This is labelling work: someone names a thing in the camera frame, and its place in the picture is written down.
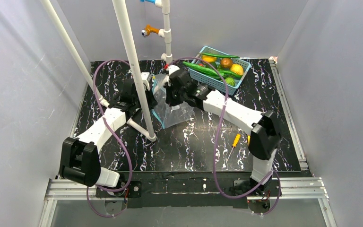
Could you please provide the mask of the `clear zip top bag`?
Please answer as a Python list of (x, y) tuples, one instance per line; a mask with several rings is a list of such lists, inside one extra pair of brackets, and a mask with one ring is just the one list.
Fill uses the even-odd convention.
[(187, 103), (176, 106), (169, 106), (166, 102), (166, 90), (163, 87), (165, 75), (156, 74), (153, 76), (152, 93), (157, 105), (151, 110), (153, 116), (160, 122), (163, 129), (172, 127), (189, 120), (193, 113), (193, 107)]

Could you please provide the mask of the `green chili pepper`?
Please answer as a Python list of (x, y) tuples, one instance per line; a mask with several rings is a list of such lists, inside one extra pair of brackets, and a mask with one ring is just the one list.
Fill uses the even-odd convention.
[(220, 70), (219, 72), (222, 74), (223, 77), (227, 76), (227, 77), (232, 77), (235, 79), (240, 79), (242, 77), (242, 75), (235, 73), (233, 71), (230, 71), (230, 70)]

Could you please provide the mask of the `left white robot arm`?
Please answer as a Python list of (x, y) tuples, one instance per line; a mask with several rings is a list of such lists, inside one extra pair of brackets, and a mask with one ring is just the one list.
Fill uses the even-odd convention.
[(110, 103), (102, 117), (84, 133), (64, 140), (60, 158), (60, 177), (88, 187), (97, 186), (118, 192), (121, 175), (101, 167), (99, 153), (113, 132), (125, 124), (142, 133), (150, 141), (156, 140), (156, 135), (150, 136), (147, 130), (133, 121), (133, 115), (140, 108), (135, 82), (133, 79), (126, 79), (123, 89), (118, 92), (115, 101)]

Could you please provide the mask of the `blue clip on pipe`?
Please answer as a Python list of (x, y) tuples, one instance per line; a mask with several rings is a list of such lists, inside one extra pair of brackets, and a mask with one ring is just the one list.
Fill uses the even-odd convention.
[(140, 0), (140, 2), (150, 2), (150, 3), (155, 4), (156, 0)]

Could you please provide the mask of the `aluminium rail frame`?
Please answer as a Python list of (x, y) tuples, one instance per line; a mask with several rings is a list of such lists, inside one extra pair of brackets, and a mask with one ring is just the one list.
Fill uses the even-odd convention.
[(95, 186), (87, 188), (70, 180), (50, 180), (39, 226), (49, 227), (52, 224), (58, 201), (122, 201), (130, 209), (167, 206), (232, 206), (243, 209), (251, 208), (254, 203), (269, 203), (271, 200), (281, 199), (317, 200), (326, 226), (336, 226), (328, 203), (328, 193), (320, 177), (282, 177), (280, 180), (273, 177), (265, 191), (252, 192), (232, 200), (221, 195), (215, 181), (203, 174), (140, 178), (132, 181), (123, 192), (107, 192)]

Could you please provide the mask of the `yellow lemon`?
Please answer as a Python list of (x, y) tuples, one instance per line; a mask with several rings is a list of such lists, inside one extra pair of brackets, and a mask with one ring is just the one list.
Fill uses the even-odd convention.
[(244, 68), (239, 64), (233, 64), (230, 67), (230, 71), (234, 72), (235, 74), (242, 76), (244, 74)]

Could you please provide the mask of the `orange fruit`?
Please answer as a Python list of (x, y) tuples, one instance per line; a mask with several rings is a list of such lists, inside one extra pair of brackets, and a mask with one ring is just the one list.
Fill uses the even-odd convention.
[(206, 61), (208, 63), (213, 63), (213, 62), (217, 61), (217, 57), (203, 55), (202, 60), (204, 60), (204, 61)]

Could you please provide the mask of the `light green vegetable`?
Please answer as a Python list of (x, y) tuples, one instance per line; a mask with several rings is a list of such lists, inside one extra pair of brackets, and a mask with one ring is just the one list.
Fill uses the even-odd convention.
[(235, 87), (236, 85), (236, 82), (235, 82), (235, 79), (232, 78), (232, 77), (227, 77), (225, 78), (225, 82), (230, 85), (231, 87)]

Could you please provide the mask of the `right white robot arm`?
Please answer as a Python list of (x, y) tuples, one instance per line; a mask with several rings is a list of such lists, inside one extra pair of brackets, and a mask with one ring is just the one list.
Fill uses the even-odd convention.
[(238, 126), (249, 137), (248, 149), (254, 156), (251, 179), (267, 182), (272, 163), (281, 141), (281, 130), (277, 115), (245, 107), (204, 83), (193, 80), (189, 73), (177, 66), (169, 67), (166, 89), (166, 103), (176, 106), (187, 103), (191, 107), (222, 116)]

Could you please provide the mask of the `white PVC pipe frame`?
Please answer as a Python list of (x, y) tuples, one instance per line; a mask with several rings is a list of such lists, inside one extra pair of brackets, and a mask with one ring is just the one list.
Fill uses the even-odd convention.
[[(88, 85), (90, 86), (91, 89), (95, 89), (96, 87), (93, 83), (93, 80), (90, 77), (89, 71), (87, 70), (86, 65), (84, 64), (82, 58), (80, 57), (80, 54), (78, 53), (76, 47), (74, 46), (68, 32), (66, 31), (66, 28), (61, 22), (52, 3), (49, 0), (43, 0), (41, 1), (41, 3), (44, 6), (46, 12), (48, 13), (50, 19), (52, 20), (53, 24), (55, 25), (68, 51), (70, 52), (76, 64), (78, 65)], [(116, 18), (120, 28), (122, 40), (126, 50), (126, 55), (129, 60), (131, 73), (133, 75), (133, 79), (136, 85), (138, 98), (141, 104), (141, 108), (143, 110), (143, 116), (145, 118), (145, 123), (147, 128), (144, 129), (131, 120), (128, 121), (128, 124), (131, 125), (134, 129), (138, 130), (140, 133), (144, 134), (148, 140), (156, 141), (157, 136), (154, 132), (153, 123), (150, 117), (150, 111), (148, 109), (147, 97), (145, 95), (144, 85), (143, 85), (143, 77), (139, 66), (133, 34), (131, 31), (130, 19), (126, 7), (126, 2), (124, 0), (113, 0), (112, 4), (116, 13)]]

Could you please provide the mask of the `thin green bean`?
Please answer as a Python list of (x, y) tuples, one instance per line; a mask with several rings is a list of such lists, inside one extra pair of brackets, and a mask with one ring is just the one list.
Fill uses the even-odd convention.
[(202, 56), (210, 56), (210, 57), (216, 57), (216, 58), (237, 58), (239, 59), (239, 56), (236, 55), (226, 55), (226, 54), (213, 54), (213, 53), (198, 53), (198, 55), (202, 55)]

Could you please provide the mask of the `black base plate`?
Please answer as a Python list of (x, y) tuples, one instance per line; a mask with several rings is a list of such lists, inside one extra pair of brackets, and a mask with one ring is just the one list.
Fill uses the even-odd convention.
[(130, 209), (148, 207), (247, 208), (248, 200), (269, 201), (279, 191), (276, 179), (243, 198), (221, 195), (210, 172), (134, 172), (125, 196)]

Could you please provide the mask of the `light blue plastic basket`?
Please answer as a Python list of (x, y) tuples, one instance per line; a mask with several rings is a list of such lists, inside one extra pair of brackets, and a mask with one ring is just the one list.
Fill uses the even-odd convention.
[(192, 79), (232, 96), (240, 87), (251, 64), (236, 55), (229, 55), (209, 46), (198, 53), (198, 60), (184, 62)]

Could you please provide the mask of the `long green cucumber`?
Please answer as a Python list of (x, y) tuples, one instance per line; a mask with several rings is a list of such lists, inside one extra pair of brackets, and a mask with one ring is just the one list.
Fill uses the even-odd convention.
[(203, 66), (199, 66), (197, 64), (193, 64), (193, 63), (186, 62), (186, 61), (183, 62), (183, 65), (190, 68), (190, 69), (192, 69), (192, 70), (195, 70), (195, 71), (198, 71), (198, 72), (200, 72), (202, 74), (205, 74), (206, 76), (209, 76), (211, 78), (220, 79), (220, 76), (218, 75), (218, 73), (213, 69), (206, 68), (206, 67), (203, 67)]

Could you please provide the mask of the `orange handled screwdriver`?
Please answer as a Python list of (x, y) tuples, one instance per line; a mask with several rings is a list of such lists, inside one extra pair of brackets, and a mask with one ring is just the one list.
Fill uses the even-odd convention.
[(229, 160), (229, 158), (230, 158), (231, 154), (233, 153), (234, 148), (238, 145), (240, 138), (241, 138), (241, 135), (240, 135), (240, 134), (237, 134), (237, 135), (235, 136), (234, 141), (233, 141), (233, 143), (232, 143), (232, 148), (231, 148), (231, 150), (230, 150), (230, 153), (228, 154), (228, 156), (227, 156), (227, 158), (226, 158), (226, 163), (228, 162), (228, 160)]

